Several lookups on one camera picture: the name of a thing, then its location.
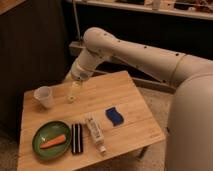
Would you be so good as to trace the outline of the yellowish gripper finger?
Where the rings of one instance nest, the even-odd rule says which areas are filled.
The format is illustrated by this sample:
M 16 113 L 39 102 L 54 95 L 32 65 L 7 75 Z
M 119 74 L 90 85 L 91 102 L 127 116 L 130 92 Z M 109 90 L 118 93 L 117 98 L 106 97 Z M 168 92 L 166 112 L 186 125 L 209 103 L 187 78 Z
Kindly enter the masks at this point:
M 72 102 L 75 101 L 75 93 L 74 93 L 73 83 L 71 83 L 70 86 L 69 86 L 67 100 L 68 100 L 68 103 L 72 103 Z
M 75 92 L 74 92 L 74 94 L 75 94 L 75 97 L 77 97 L 78 96 L 78 94 L 81 92 L 81 89 L 82 89 L 82 82 L 75 82 Z

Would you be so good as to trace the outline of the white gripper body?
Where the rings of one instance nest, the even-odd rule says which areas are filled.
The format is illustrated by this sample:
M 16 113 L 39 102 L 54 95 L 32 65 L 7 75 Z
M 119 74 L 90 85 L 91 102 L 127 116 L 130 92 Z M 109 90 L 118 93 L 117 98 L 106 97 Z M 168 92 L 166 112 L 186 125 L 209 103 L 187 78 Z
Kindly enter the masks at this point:
M 70 70 L 71 78 L 74 81 L 87 81 L 91 77 L 91 73 L 82 69 L 78 65 L 73 65 Z

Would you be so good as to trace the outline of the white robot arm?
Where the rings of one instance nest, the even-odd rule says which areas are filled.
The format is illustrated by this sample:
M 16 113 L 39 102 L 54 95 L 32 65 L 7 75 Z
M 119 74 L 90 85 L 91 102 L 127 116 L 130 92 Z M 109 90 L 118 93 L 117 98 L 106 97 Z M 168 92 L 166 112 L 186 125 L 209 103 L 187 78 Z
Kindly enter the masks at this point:
M 165 171 L 213 171 L 213 60 L 87 29 L 71 77 L 84 82 L 115 57 L 176 89 L 168 117 Z

